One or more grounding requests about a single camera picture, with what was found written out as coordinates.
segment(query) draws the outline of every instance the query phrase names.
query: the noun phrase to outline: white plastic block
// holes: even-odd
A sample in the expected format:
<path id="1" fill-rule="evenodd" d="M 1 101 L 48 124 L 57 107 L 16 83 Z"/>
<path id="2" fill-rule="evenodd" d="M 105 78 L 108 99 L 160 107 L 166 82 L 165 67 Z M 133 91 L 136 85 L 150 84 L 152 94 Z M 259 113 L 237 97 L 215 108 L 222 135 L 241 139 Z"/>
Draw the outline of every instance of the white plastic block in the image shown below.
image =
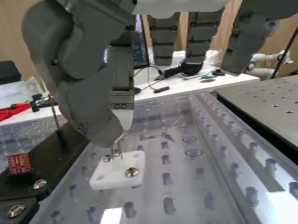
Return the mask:
<path id="1" fill-rule="evenodd" d="M 126 177 L 125 172 L 129 168 L 138 169 L 138 175 Z M 106 190 L 122 187 L 138 186 L 142 183 L 145 171 L 145 152 L 133 151 L 122 153 L 109 162 L 102 159 L 90 177 L 89 184 L 93 190 Z"/>

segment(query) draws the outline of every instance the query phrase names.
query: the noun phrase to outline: metal pin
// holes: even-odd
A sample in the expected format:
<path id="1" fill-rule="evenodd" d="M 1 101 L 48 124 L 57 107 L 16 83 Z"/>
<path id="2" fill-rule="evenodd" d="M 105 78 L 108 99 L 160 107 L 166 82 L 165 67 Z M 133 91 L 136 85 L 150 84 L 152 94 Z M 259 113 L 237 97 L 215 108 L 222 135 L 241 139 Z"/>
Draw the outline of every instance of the metal pin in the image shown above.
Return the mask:
<path id="1" fill-rule="evenodd" d="M 57 115 L 56 115 L 56 111 L 54 111 L 54 107 L 53 107 L 53 98 L 50 95 L 49 96 L 49 100 L 50 100 L 50 108 L 52 108 L 52 113 L 53 113 L 53 120 L 54 120 L 54 123 L 56 123 L 56 127 L 57 127 L 57 130 L 60 129 L 60 125 L 58 125 L 58 119 L 57 119 Z"/>
<path id="2" fill-rule="evenodd" d="M 121 148 L 120 141 L 118 141 L 118 152 L 120 152 L 120 155 L 121 155 L 121 159 L 124 159 L 124 156 L 122 156 L 122 148 Z"/>

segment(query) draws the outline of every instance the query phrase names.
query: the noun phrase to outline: hole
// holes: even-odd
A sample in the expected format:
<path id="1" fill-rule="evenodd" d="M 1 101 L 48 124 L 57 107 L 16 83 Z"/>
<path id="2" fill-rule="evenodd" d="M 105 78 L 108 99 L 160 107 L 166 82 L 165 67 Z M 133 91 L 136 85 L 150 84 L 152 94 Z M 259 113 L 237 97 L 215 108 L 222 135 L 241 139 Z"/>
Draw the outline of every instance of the hole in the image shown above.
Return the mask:
<path id="1" fill-rule="evenodd" d="M 124 204 L 124 211 L 128 219 L 136 217 L 137 211 L 134 209 L 133 202 L 129 201 Z"/>
<path id="2" fill-rule="evenodd" d="M 170 158 L 169 155 L 161 156 L 162 165 L 170 164 Z"/>
<path id="3" fill-rule="evenodd" d="M 215 203 L 214 203 L 214 195 L 211 192 L 207 192 L 205 194 L 205 197 L 203 197 L 203 204 L 205 204 L 205 207 L 210 210 L 214 210 L 215 209 Z"/>
<path id="4" fill-rule="evenodd" d="M 173 198 L 164 199 L 164 210 L 166 215 L 171 215 L 175 212 Z"/>
<path id="5" fill-rule="evenodd" d="M 100 175 L 97 178 L 96 178 L 96 180 L 102 180 L 104 179 L 104 175 Z"/>
<path id="6" fill-rule="evenodd" d="M 162 174 L 162 183 L 164 183 L 164 185 L 173 184 L 173 180 L 171 180 L 171 177 L 170 177 L 170 173 L 164 173 Z"/>

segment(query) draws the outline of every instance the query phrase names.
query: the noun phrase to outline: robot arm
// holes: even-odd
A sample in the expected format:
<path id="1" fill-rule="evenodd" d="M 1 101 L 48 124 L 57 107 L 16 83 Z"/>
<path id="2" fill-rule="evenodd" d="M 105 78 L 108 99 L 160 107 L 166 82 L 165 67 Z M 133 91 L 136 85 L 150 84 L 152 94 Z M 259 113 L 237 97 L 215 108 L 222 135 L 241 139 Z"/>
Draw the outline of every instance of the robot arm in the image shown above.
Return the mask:
<path id="1" fill-rule="evenodd" d="M 133 24 L 134 5 L 126 3 L 77 1 L 72 5 L 68 2 L 64 6 L 70 14 L 57 2 L 41 1 L 29 9 L 22 22 L 30 57 L 61 113 L 101 147 L 109 147 L 122 134 L 122 125 L 109 109 L 109 102 L 117 98 L 120 105 L 126 106 L 122 109 L 132 108 L 133 103 L 129 79 L 133 73 L 132 45 L 125 43 L 129 39 L 121 34 L 126 24 Z M 109 60 L 112 66 L 108 66 L 104 51 L 120 37 L 124 42 L 114 41 L 108 50 L 116 58 Z M 113 66 L 121 67 L 124 58 L 126 69 L 113 70 Z M 122 79 L 128 80 L 121 85 L 117 82 L 120 72 Z"/>

